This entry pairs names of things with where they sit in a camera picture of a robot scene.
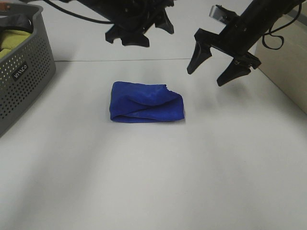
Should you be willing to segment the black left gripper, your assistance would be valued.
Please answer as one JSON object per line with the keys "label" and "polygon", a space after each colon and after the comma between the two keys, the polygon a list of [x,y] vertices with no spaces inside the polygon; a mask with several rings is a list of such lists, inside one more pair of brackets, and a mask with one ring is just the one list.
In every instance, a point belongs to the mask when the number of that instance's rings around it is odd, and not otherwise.
{"label": "black left gripper", "polygon": [[80,0],[79,3],[114,24],[105,33],[105,40],[111,44],[120,39],[123,46],[149,47],[150,41],[144,35],[148,26],[144,23],[155,13],[155,27],[174,33],[165,11],[166,7],[174,6],[173,0]]}

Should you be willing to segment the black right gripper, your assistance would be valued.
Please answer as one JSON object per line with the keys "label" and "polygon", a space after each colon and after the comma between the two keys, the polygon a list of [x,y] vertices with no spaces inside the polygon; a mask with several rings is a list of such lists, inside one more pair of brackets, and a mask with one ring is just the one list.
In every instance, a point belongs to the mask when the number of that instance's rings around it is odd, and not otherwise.
{"label": "black right gripper", "polygon": [[253,0],[241,15],[225,24],[224,29],[215,34],[198,29],[194,53],[187,67],[192,74],[204,61],[212,56],[215,48],[233,58],[226,70],[218,77],[218,86],[251,73],[260,60],[249,53],[249,49],[262,37],[272,32],[271,28],[283,15],[293,8],[301,8],[301,0]]}

